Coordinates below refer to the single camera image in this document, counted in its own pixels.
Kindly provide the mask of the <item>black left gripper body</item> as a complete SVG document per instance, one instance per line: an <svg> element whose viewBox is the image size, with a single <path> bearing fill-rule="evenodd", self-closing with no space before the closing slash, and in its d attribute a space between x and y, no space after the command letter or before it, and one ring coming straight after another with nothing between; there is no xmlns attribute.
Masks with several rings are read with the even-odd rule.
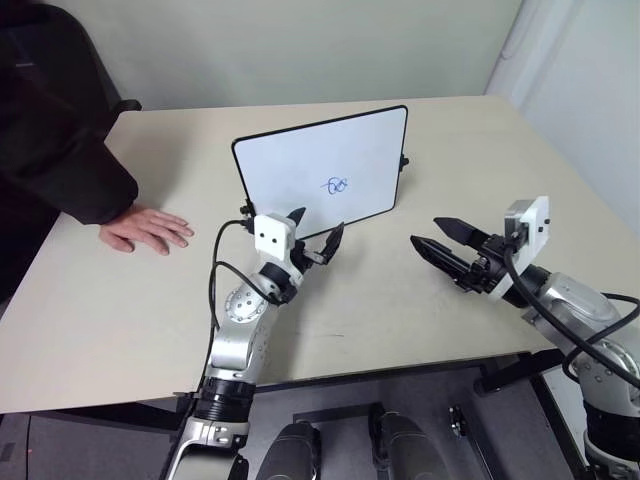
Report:
<svg viewBox="0 0 640 480"><path fill-rule="evenodd" d="M314 265L323 265L324 257L318 252L307 250L304 241L296 240L291 250L291 262L300 273L305 273Z"/></svg>

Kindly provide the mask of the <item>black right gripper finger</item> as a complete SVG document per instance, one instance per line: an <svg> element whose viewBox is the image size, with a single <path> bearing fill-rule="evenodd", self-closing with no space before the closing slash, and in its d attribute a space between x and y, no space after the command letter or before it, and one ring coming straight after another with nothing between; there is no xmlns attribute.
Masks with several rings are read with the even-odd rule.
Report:
<svg viewBox="0 0 640 480"><path fill-rule="evenodd" d="M435 217L434 222L443 233L464 246L482 246L485 233L469 223L453 217Z"/></svg>
<svg viewBox="0 0 640 480"><path fill-rule="evenodd" d="M457 257L441 243L426 237L410 236L410 242L421 258L446 273L460 288L470 288L467 276L470 264Z"/></svg>

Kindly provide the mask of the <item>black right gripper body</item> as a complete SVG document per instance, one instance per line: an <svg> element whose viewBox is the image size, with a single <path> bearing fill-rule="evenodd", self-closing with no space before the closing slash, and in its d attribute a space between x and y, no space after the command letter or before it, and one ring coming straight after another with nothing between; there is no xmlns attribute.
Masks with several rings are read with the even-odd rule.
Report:
<svg viewBox="0 0 640 480"><path fill-rule="evenodd" d="M476 250L478 258L463 277L464 283L477 293L491 293L506 274L505 239L496 234L474 233L467 245Z"/></svg>

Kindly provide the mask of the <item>person's bare hand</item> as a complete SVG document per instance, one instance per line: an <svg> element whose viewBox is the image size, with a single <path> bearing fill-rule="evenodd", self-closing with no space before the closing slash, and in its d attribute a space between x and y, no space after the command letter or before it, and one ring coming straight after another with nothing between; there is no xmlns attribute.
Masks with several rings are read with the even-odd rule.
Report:
<svg viewBox="0 0 640 480"><path fill-rule="evenodd" d="M112 249L133 253L137 244L167 256L170 246L186 248L194 236L189 223L180 217L137 204L99 228L99 239Z"/></svg>

